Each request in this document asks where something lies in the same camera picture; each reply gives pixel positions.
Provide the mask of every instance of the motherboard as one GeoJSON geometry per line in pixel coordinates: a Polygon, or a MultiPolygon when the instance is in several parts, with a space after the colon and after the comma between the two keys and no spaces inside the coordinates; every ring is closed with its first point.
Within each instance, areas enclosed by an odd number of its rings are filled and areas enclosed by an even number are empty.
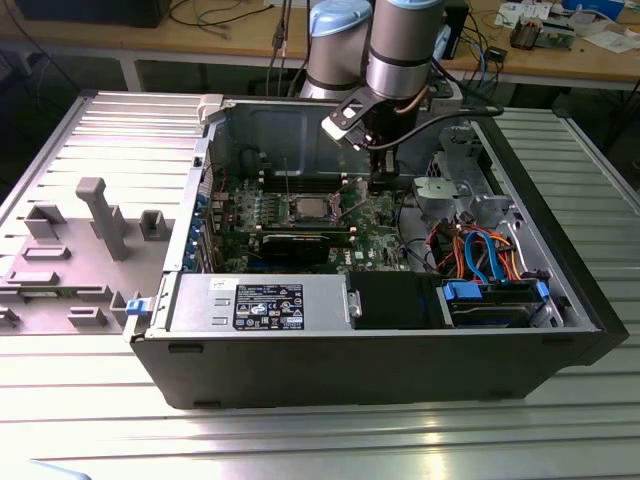
{"type": "Polygon", "coordinates": [[[409,270],[395,226],[397,193],[372,194],[362,177],[229,177],[200,200],[185,252],[190,271],[409,270]]]}

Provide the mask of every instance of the blue latch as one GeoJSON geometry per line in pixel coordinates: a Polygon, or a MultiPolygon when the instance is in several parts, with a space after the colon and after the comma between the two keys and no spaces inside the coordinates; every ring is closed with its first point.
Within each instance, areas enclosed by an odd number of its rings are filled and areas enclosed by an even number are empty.
{"type": "Polygon", "coordinates": [[[127,315],[146,316],[153,312],[155,297],[135,298],[127,302],[127,315]]]}
{"type": "Polygon", "coordinates": [[[536,283],[536,288],[543,300],[547,300],[549,298],[549,287],[547,287],[546,283],[538,282],[536,283]]]}
{"type": "Polygon", "coordinates": [[[444,298],[449,301],[454,298],[460,300],[481,300],[480,286],[473,282],[449,282],[442,289],[444,298]]]}

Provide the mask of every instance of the metal table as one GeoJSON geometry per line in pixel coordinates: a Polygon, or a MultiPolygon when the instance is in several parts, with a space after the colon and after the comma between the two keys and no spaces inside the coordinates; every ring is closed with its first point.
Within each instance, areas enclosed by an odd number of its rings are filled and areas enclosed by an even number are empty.
{"type": "MultiPolygon", "coordinates": [[[[0,210],[2,264],[25,234],[23,205],[46,192],[39,185],[57,179],[57,195],[72,191],[73,175],[99,162],[76,148],[155,148],[180,158],[200,135],[197,103],[110,93],[78,100],[0,210]]],[[[565,369],[522,401],[179,411],[120,335],[0,336],[2,456],[109,480],[640,476],[638,197],[571,120],[509,110],[497,121],[632,334],[596,365],[565,369]]],[[[112,158],[104,168],[135,195],[140,162],[112,158]]],[[[151,187],[156,195],[182,188],[181,160],[150,162],[176,170],[151,187]]],[[[147,204],[130,205],[125,215],[147,204]]],[[[171,215],[170,203],[161,208],[171,215]]]]}

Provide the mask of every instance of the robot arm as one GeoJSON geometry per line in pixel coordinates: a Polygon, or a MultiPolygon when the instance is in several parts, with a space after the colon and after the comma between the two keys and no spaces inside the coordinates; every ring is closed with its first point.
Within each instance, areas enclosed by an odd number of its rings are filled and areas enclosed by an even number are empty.
{"type": "MultiPolygon", "coordinates": [[[[343,100],[322,122],[331,138],[359,149],[386,144],[415,126],[436,44],[444,47],[450,32],[443,12],[443,0],[378,0],[372,21],[366,0],[314,7],[302,96],[343,100]]],[[[396,175],[394,157],[395,149],[372,151],[372,174],[396,175]]]]}

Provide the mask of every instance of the power supply label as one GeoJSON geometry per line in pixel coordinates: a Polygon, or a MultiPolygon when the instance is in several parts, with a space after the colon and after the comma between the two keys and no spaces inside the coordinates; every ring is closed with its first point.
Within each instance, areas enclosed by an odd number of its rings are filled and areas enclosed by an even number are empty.
{"type": "Polygon", "coordinates": [[[304,330],[302,285],[238,285],[236,330],[304,330]]]}

